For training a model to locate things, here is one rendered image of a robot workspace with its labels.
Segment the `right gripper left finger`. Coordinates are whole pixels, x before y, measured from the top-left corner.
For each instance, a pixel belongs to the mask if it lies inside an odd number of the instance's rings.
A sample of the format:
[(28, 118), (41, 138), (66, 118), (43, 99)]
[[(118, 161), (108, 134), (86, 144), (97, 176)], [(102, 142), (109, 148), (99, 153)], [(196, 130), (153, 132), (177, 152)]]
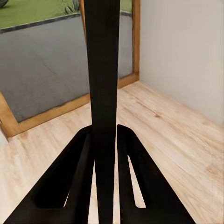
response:
[(3, 224), (88, 224), (92, 125), (79, 130)]

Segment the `poster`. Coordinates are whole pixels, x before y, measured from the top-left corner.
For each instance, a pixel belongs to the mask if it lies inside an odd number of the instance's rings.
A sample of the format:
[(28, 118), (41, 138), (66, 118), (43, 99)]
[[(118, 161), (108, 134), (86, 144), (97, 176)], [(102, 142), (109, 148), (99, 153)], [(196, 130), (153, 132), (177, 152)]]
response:
[(84, 0), (99, 224), (113, 224), (120, 0)]

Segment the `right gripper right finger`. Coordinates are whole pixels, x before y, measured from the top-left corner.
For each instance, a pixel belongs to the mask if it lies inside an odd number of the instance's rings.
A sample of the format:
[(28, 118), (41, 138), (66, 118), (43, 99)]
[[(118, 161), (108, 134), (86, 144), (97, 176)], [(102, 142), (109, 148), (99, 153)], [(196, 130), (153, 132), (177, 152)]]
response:
[[(147, 208), (135, 205), (128, 155)], [(120, 224), (196, 224), (130, 128), (118, 124)]]

